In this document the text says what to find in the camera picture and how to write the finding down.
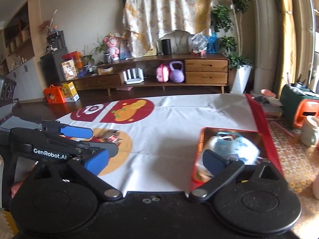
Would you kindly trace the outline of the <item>person's left hand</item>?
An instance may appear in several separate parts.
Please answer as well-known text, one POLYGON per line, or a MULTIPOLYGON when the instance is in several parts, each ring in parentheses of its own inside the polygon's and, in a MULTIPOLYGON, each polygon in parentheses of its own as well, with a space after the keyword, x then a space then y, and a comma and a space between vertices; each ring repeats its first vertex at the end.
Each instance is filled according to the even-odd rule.
POLYGON ((14 178, 14 185, 11 187, 11 198, 13 199, 20 189, 21 185, 31 173, 31 171, 36 167, 38 161, 31 161, 29 163, 18 163, 16 170, 15 170, 15 178, 14 178))

